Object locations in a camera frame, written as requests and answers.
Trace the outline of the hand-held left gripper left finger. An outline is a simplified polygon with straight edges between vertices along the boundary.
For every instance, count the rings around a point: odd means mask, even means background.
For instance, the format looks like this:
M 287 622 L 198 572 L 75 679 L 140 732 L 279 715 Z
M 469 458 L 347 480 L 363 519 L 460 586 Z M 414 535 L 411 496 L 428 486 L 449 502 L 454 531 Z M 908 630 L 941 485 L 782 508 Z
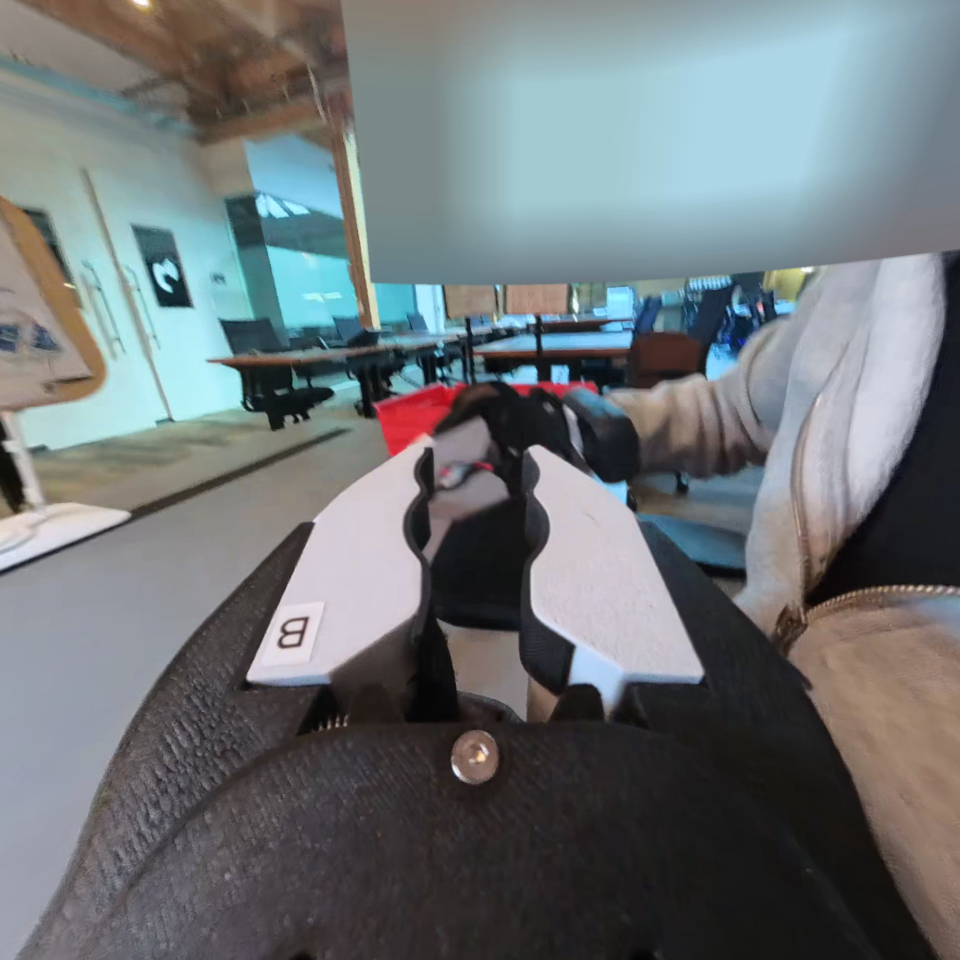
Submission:
M 412 688 L 430 600 L 433 494 L 423 438 L 314 519 L 246 672 L 263 688 Z

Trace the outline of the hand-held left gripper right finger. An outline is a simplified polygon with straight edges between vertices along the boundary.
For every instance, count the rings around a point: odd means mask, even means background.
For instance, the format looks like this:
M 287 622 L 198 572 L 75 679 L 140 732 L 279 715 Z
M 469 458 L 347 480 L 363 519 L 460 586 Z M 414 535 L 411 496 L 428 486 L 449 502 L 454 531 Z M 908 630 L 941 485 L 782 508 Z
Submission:
M 522 463 L 519 657 L 560 697 L 593 687 L 606 715 L 634 684 L 699 686 L 702 661 L 642 527 L 599 481 L 537 445 Z

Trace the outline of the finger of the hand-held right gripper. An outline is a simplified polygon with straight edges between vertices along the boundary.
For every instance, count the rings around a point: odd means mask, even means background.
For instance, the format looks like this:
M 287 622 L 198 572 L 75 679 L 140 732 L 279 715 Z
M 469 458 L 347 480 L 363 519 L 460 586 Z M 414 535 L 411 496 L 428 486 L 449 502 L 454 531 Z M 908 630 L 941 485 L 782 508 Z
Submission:
M 455 523 L 510 497 L 507 455 L 481 416 L 470 415 L 453 425 L 442 421 L 430 435 L 430 447 L 434 471 L 426 558 L 436 556 Z

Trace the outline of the person's right forearm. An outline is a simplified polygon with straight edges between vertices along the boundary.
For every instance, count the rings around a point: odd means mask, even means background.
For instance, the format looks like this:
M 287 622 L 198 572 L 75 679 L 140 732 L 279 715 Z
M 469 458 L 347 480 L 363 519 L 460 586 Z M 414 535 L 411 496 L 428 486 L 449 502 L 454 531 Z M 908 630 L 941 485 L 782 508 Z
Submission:
M 797 319 L 763 327 L 713 380 L 692 374 L 650 389 L 614 390 L 608 399 L 637 436 L 639 474 L 710 478 L 762 465 L 784 415 L 804 330 Z

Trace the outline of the long wooden desk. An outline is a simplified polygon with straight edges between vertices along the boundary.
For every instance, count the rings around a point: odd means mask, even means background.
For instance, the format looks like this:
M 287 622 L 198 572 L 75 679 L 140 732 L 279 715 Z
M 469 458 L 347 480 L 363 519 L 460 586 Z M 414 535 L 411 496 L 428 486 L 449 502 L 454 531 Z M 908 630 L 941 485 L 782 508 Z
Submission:
M 634 341 L 632 331 L 527 333 L 476 345 L 470 353 L 474 366 L 492 376 L 505 376 L 523 367 L 534 368 L 538 379 L 551 381 L 555 367 L 570 379 L 580 379 L 588 362 L 626 359 Z
M 384 342 L 382 341 L 384 347 L 390 347 L 395 350 L 402 351 L 401 346 L 396 342 Z M 362 354 L 362 350 L 346 349 L 343 347 L 336 349 L 322 349 L 322 348 L 313 348 L 306 350 L 285 350 L 283 353 L 279 354 L 267 354 L 267 355 L 254 355 L 254 356 L 223 356 L 210 358 L 207 360 L 207 364 L 215 367 L 223 367 L 226 369 L 233 370 L 236 372 L 237 367 L 243 366 L 266 366 L 266 365 L 289 365 L 294 370 L 294 376 L 296 371 L 305 369 L 310 371 L 314 367 L 327 365 L 327 366 L 344 366 L 346 367 L 346 361 L 352 355 Z

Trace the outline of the red plastic bin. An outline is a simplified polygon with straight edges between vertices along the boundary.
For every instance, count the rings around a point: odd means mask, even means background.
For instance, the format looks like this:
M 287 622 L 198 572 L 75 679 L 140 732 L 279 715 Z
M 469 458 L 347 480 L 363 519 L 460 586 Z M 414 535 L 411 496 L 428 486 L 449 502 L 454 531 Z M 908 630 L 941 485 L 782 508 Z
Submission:
M 494 380 L 480 383 L 479 386 L 509 387 L 523 397 L 529 396 L 535 389 L 544 390 L 557 398 L 563 398 L 578 388 L 599 395 L 596 384 L 591 381 L 503 383 Z M 436 383 L 374 403 L 373 408 L 390 457 L 400 454 L 418 438 L 432 434 L 438 424 L 450 414 L 454 403 L 468 389 L 468 385 L 464 383 L 453 386 Z

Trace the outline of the brown wooden cabinet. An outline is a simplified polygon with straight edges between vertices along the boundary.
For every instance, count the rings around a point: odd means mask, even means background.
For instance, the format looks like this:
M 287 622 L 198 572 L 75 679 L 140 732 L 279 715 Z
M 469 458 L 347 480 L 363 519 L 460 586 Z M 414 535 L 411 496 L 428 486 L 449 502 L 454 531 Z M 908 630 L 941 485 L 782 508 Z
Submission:
M 640 334 L 630 344 L 626 385 L 631 389 L 651 389 L 668 380 L 704 376 L 709 353 L 709 345 L 687 333 Z

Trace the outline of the black office chair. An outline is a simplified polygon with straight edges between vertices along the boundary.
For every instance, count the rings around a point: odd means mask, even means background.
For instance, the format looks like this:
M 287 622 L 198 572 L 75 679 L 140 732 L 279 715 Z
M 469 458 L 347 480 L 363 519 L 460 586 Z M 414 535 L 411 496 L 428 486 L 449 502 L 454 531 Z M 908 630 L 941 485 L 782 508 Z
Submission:
M 402 351 L 384 346 L 379 331 L 366 328 L 358 317 L 334 316 L 333 324 L 345 349 L 362 351 L 347 358 L 345 368 L 360 386 L 358 414 L 374 419 L 375 404 L 394 395 L 392 380 L 403 371 L 406 359 Z
M 235 357 L 285 352 L 270 318 L 220 318 L 219 324 Z M 287 419 L 294 424 L 309 421 L 313 408 L 334 397 L 334 390 L 314 385 L 309 375 L 305 386 L 296 386 L 289 365 L 237 366 L 236 372 L 241 379 L 243 409 L 264 414 L 273 432 L 284 429 Z

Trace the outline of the row of black office chairs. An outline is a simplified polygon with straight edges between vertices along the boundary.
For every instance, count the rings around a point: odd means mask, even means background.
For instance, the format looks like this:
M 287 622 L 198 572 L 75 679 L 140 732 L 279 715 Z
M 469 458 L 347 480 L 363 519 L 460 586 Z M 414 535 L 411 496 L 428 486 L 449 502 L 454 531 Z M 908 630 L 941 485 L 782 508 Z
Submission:
M 794 311 L 794 302 L 780 298 L 759 273 L 645 281 L 636 293 L 650 330 L 686 334 L 729 357 Z

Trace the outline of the glass office partition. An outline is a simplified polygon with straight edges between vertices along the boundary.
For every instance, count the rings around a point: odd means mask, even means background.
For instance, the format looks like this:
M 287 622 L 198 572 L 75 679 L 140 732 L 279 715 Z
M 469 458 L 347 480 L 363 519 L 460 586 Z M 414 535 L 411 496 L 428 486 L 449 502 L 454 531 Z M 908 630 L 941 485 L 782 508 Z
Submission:
M 359 317 L 341 217 L 259 190 L 223 206 L 253 318 L 286 340 Z

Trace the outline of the white sign stand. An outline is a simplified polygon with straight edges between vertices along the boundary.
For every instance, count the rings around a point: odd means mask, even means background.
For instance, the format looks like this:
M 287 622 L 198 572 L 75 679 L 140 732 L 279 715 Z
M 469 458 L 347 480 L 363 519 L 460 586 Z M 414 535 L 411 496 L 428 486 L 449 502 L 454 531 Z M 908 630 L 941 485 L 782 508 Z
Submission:
M 2 573 L 89 541 L 132 520 L 128 510 L 49 502 L 14 413 L 2 412 L 2 434 L 2 450 L 11 461 L 22 493 L 20 509 L 1 521 Z

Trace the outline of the black shirt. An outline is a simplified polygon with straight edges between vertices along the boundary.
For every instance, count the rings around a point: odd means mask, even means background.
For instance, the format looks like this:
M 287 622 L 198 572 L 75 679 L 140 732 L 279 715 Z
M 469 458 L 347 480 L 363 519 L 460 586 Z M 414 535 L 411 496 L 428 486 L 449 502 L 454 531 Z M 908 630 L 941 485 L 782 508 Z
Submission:
M 959 265 L 945 269 L 945 319 L 918 423 L 870 513 L 810 591 L 811 606 L 856 591 L 959 586 Z

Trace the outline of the wooden framed sign board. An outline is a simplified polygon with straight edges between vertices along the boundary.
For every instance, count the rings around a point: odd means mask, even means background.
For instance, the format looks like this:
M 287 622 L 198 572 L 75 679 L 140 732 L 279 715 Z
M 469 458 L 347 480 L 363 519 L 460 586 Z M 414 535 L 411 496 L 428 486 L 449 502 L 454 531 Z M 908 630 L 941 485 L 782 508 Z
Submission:
M 105 384 L 107 364 L 51 248 L 1 198 L 1 409 L 78 402 Z

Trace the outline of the wooden post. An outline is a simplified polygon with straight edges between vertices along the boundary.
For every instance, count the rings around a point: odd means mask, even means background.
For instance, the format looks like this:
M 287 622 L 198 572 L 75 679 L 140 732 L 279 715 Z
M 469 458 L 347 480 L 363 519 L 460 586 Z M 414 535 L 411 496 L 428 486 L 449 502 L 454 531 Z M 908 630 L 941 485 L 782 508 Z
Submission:
M 353 131 L 340 118 L 331 124 L 330 151 L 342 209 L 348 268 L 362 326 L 380 330 L 378 298 L 371 277 L 369 241 L 357 145 Z

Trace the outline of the black white wall poster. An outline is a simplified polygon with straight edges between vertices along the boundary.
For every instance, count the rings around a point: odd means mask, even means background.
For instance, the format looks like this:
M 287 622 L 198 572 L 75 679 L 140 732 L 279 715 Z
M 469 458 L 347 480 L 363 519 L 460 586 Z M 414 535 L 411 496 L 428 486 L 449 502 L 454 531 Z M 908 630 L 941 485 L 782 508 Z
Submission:
M 131 232 L 157 305 L 193 309 L 186 272 L 174 233 L 162 226 L 133 223 Z

